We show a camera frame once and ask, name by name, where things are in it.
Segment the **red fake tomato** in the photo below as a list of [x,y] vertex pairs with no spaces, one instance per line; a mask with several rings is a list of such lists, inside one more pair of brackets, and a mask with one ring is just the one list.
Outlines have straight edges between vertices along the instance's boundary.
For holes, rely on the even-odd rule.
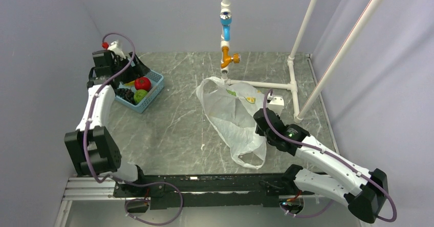
[[149,92],[152,89],[152,83],[147,77],[140,77],[134,81],[136,90],[145,90]]

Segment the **green fake fruit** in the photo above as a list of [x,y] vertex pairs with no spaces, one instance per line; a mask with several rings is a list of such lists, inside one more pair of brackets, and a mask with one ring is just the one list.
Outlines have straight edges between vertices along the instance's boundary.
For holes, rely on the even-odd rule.
[[148,91],[144,90],[144,89],[139,89],[136,90],[136,92],[134,93],[133,96],[133,100],[134,100],[134,104],[137,105],[139,104],[148,94]]

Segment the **dark purple fake grapes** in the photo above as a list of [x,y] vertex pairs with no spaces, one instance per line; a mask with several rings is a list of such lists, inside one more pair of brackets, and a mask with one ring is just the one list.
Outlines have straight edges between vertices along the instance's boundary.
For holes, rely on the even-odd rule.
[[118,88],[116,90],[116,95],[119,96],[121,99],[125,100],[126,102],[136,105],[136,101],[134,99],[135,93],[128,88]]

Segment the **white printed plastic bag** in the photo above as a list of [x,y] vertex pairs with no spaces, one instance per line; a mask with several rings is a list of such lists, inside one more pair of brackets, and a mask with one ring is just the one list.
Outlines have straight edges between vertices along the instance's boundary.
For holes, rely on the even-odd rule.
[[227,85],[218,77],[209,77],[196,88],[204,114],[230,149],[238,165],[258,170],[266,159],[266,140],[256,130],[254,114],[263,107],[264,94],[241,82]]

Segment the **yellow fake fruit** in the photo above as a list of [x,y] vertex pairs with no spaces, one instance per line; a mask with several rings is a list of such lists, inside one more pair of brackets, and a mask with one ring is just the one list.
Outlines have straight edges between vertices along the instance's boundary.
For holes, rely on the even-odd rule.
[[124,86],[127,86],[127,87],[133,87],[133,86],[135,86],[135,81],[131,81],[131,82],[128,82],[128,83],[124,83],[123,85],[124,85]]

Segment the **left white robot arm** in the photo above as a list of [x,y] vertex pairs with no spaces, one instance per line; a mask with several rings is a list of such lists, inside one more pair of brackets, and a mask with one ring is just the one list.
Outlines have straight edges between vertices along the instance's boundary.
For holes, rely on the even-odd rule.
[[64,143],[78,176],[93,177],[103,182],[112,178],[127,184],[134,196],[146,192],[142,169],[122,159],[120,149],[107,128],[110,108],[120,84],[131,82],[150,70],[135,52],[100,50],[92,53],[86,88],[88,101],[74,131],[67,132]]

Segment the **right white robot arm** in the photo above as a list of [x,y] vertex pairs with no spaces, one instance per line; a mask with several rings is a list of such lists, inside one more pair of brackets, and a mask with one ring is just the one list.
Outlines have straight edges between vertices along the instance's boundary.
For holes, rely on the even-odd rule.
[[323,171],[317,174],[291,165],[282,176],[285,192],[308,191],[346,206],[359,220],[374,223],[380,216],[388,193],[387,175],[376,168],[356,165],[323,145],[296,124],[285,125],[270,109],[259,109],[253,116],[256,133],[279,151],[301,158]]

